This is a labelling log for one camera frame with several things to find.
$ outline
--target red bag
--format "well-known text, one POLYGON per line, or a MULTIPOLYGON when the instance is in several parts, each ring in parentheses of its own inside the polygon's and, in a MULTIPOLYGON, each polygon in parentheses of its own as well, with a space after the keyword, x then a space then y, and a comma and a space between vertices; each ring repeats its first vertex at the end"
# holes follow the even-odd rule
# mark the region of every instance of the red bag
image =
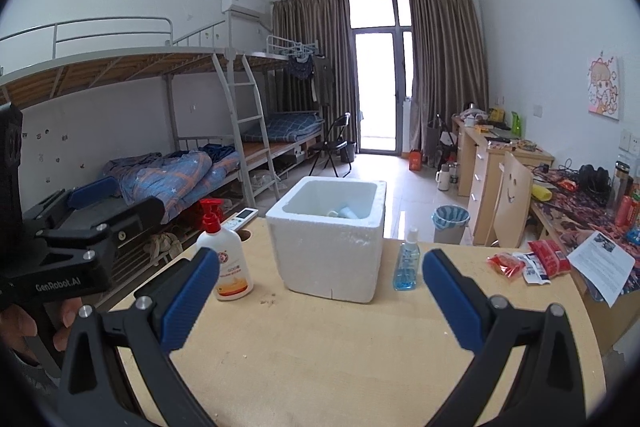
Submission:
POLYGON ((558 274, 571 271, 571 263, 564 256, 555 241, 543 239, 540 241, 529 241, 529 247, 540 260, 549 279, 558 274))
POLYGON ((498 273, 502 273, 507 279, 515 279, 527 266, 524 261, 514 257, 510 253, 500 252, 492 257, 486 258, 487 263, 496 270, 498 273))
POLYGON ((422 170, 422 152, 413 150, 409 153, 409 170, 421 171, 422 170))

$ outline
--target yellow cloth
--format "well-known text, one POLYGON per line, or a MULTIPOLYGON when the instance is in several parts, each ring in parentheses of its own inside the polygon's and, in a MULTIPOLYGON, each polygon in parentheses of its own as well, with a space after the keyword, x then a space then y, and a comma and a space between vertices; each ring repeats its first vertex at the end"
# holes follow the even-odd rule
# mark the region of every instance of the yellow cloth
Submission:
POLYGON ((531 187, 531 195, 538 201, 548 201, 552 197, 551 190, 536 184, 531 187))

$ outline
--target human hand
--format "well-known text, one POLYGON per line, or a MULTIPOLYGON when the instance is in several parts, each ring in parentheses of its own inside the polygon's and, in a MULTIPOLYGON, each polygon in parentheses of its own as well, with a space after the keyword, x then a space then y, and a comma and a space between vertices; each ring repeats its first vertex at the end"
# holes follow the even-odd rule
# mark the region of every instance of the human hand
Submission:
MULTIPOLYGON (((60 306, 60 319, 64 326, 53 336, 53 345, 59 351, 66 349, 71 326, 76 320, 80 306, 82 306, 82 299, 79 297, 67 299, 60 306)), ((37 362, 37 358, 27 346, 24 338, 35 337, 37 334, 36 322, 20 306, 12 304, 0 313, 0 339, 7 347, 35 362, 37 362)))

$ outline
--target styrofoam box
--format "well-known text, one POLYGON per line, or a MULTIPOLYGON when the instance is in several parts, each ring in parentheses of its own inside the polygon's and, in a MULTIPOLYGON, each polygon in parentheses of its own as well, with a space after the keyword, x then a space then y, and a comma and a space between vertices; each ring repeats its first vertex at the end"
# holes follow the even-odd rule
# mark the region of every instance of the styrofoam box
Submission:
POLYGON ((366 303, 382 257, 386 182, 302 178, 267 223, 280 277, 295 292, 366 303), (348 206, 358 219, 328 217, 348 206))

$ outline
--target blue gripper pad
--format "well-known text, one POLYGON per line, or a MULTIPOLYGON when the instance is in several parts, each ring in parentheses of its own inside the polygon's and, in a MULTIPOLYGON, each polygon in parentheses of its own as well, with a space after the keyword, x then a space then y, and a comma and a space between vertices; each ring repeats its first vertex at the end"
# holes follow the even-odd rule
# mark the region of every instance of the blue gripper pad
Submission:
POLYGON ((191 261, 199 262, 198 266, 193 269, 162 316, 160 347, 167 354, 184 346, 220 275, 218 254, 210 248, 201 250, 198 250, 198 255, 191 261), (199 255, 201 250, 206 250, 203 256, 199 255))
POLYGON ((460 286, 461 279, 468 278, 460 275, 442 250, 431 250, 424 254, 422 276, 460 347, 477 355, 484 344, 482 320, 460 286))
POLYGON ((118 182, 113 176, 102 178, 97 182, 89 183, 84 187, 76 188, 69 194, 66 206, 74 210, 84 208, 104 198, 113 196, 118 190, 118 182))

